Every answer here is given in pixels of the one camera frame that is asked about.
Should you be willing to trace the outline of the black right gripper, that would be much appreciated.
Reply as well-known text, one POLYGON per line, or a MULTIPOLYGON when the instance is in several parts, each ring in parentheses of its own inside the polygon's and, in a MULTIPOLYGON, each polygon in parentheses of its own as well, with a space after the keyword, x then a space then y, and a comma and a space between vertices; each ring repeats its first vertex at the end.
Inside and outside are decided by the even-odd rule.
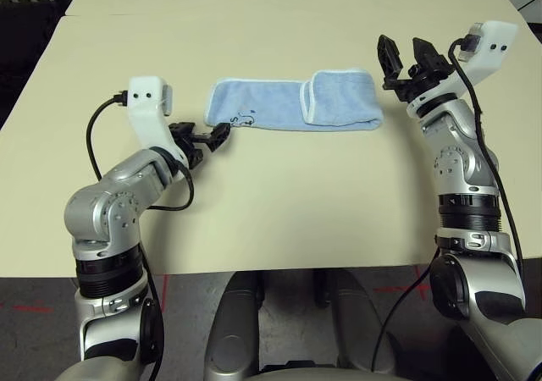
POLYGON ((423 72, 415 78, 397 79, 403 65, 395 42, 385 35, 380 35, 377 44, 377 55, 384 72, 385 91, 393 91, 400 102, 412 102, 416 97, 436 87, 442 80, 450 76, 451 65, 434 45, 424 39, 412 39, 414 58, 423 72))

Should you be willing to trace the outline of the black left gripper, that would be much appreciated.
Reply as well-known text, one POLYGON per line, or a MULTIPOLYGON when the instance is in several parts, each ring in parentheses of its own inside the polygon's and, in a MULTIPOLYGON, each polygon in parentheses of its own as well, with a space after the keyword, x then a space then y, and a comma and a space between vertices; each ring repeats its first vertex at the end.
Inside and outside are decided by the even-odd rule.
POLYGON ((213 127, 210 134, 192 133, 196 124, 193 122, 179 122, 169 125, 174 143, 185 154, 188 169, 194 169, 203 160, 203 151, 196 144, 207 144, 211 152, 215 152, 229 138, 230 123, 219 123, 213 127))

